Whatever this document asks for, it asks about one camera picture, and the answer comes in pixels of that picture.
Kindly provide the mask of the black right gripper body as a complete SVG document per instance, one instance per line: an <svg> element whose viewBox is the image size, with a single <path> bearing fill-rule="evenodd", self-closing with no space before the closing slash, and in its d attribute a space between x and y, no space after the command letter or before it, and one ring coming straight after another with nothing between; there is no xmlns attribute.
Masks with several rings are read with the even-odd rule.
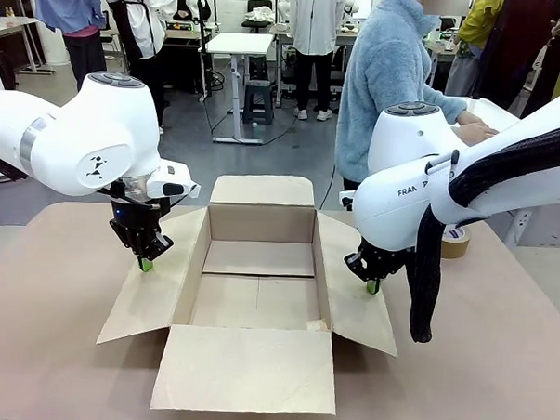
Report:
<svg viewBox="0 0 560 420"><path fill-rule="evenodd" d="M360 280L376 282L402 269L406 255L406 250L384 250L362 239L358 250L345 256L344 262Z"/></svg>

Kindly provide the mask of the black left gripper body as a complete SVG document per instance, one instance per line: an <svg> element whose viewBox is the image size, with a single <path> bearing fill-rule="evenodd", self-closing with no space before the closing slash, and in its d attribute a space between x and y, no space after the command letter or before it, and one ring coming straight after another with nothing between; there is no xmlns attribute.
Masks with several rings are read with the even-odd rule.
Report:
<svg viewBox="0 0 560 420"><path fill-rule="evenodd" d="M162 234L160 219L168 214L169 199L159 198L147 203L111 200L111 228L122 244L136 256L145 256L156 234Z"/></svg>

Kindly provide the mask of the person's right hand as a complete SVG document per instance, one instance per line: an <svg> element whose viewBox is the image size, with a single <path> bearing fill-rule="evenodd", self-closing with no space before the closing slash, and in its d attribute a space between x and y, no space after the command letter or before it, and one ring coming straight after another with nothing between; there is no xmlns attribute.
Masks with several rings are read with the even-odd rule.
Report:
<svg viewBox="0 0 560 420"><path fill-rule="evenodd" d="M494 137L498 131L481 123L454 126L452 131L467 146L474 146L483 140Z"/></svg>

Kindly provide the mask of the person's left hand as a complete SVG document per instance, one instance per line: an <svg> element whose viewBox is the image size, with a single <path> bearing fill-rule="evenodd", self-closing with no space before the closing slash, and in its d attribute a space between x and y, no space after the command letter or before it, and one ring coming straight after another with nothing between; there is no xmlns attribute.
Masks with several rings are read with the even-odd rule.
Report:
<svg viewBox="0 0 560 420"><path fill-rule="evenodd" d="M457 116L457 123L459 125L462 125L462 126L465 126L465 125L481 125L481 126L484 126L484 127L487 126L480 117L472 114L468 110L462 111Z"/></svg>

